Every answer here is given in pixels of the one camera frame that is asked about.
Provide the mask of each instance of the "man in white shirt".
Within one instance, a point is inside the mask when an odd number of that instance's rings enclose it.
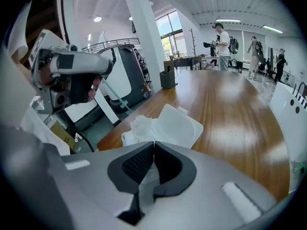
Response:
[[[216,46],[219,49],[220,55],[220,70],[221,71],[228,71],[228,61],[230,59],[230,52],[229,52],[229,44],[230,44],[230,37],[229,34],[224,31],[224,27],[221,23],[215,23],[215,31],[220,36],[220,41],[216,42]]]
[[[24,6],[19,13],[10,32],[7,48],[1,49],[1,59],[4,59],[2,71],[0,72],[1,83],[6,85],[6,91],[0,95],[1,102],[0,123],[7,126],[14,126],[24,132],[35,135],[41,142],[55,145],[61,156],[69,155],[69,146],[57,137],[38,117],[34,109],[30,106],[31,100],[36,94],[36,90],[30,84],[31,71],[20,63],[22,57],[28,51],[25,39],[25,26],[29,14],[31,3]],[[52,79],[48,66],[40,70],[40,80],[48,84]],[[96,78],[94,86],[99,85],[100,80]],[[93,89],[89,92],[88,100],[95,97]]]

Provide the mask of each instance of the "gray device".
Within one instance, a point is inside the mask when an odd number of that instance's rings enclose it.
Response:
[[[99,54],[78,52],[75,45],[68,45],[51,31],[43,30],[37,38],[29,57],[32,67],[32,84],[41,91],[44,110],[39,113],[53,114],[72,104],[88,102],[95,78],[107,78],[116,62]],[[48,85],[40,81],[41,67],[50,68],[53,78]]]
[[[54,229],[231,230],[246,225],[221,187],[235,182],[263,214],[274,198],[228,163],[187,148],[141,142],[118,149],[61,157],[53,145],[14,128],[0,127],[4,176],[29,211]],[[142,212],[139,186],[152,163],[158,185]]]

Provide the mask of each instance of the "fluorescent light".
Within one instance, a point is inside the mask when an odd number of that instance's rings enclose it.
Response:
[[[94,18],[94,21],[95,21],[95,22],[100,22],[100,21],[101,21],[101,17],[100,17],[100,16],[95,17],[95,18]]]
[[[241,20],[235,19],[216,19],[217,22],[240,22]]]
[[[276,33],[283,33],[282,31],[277,30],[277,29],[272,28],[272,27],[269,27],[269,26],[267,26],[267,25],[264,25],[263,28],[268,29],[268,30],[271,30],[271,31],[276,32]]]

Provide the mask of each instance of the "window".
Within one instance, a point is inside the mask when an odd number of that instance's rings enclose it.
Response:
[[[156,23],[159,29],[160,36],[172,32],[172,27],[167,15],[156,20]]]
[[[181,29],[181,23],[177,11],[168,14],[168,17],[171,22],[173,31]]]

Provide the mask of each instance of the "white pillar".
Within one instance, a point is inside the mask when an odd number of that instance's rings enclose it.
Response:
[[[154,92],[161,89],[160,72],[164,70],[165,56],[161,37],[148,0],[126,0],[140,40],[143,57],[152,81]]]

